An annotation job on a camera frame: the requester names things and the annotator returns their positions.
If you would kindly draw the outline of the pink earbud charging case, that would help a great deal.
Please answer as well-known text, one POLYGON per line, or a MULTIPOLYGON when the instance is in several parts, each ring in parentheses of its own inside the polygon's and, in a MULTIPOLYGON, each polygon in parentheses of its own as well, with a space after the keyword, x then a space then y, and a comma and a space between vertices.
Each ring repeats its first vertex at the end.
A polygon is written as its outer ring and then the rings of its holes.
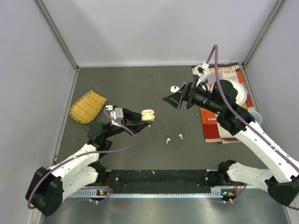
POLYGON ((146 109, 141 112, 142 121, 153 121, 155 119, 155 111, 152 109, 146 109))

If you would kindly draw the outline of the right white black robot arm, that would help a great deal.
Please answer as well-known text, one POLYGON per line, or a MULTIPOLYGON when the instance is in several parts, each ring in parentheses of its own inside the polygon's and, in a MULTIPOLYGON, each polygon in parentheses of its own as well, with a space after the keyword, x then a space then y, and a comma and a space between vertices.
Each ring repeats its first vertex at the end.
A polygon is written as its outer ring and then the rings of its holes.
POLYGON ((196 86, 195 82, 190 82, 164 97, 163 101, 176 109, 186 102, 187 109, 196 105, 215 113, 218 124, 246 145, 267 167, 257 169, 227 160, 218 167, 218 179, 222 184, 249 184, 264 190, 279 204, 290 206, 299 195, 299 163, 264 132, 248 110, 235 102, 237 93, 228 80, 215 82, 211 91, 204 83, 196 86))

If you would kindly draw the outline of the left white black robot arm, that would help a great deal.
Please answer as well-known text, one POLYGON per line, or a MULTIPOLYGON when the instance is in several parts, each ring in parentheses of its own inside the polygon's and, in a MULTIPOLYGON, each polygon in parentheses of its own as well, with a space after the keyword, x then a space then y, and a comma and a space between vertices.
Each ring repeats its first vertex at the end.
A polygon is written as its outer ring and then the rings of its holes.
POLYGON ((150 126, 155 119, 152 109, 141 113, 108 105, 104 109, 108 123, 93 121, 88 129, 88 141, 73 155, 50 167, 40 167, 33 175, 25 199, 30 210, 37 209, 44 216, 53 215, 63 201, 89 184, 101 185, 106 174, 93 167, 106 154, 111 154, 109 138, 120 133, 131 136, 150 126))

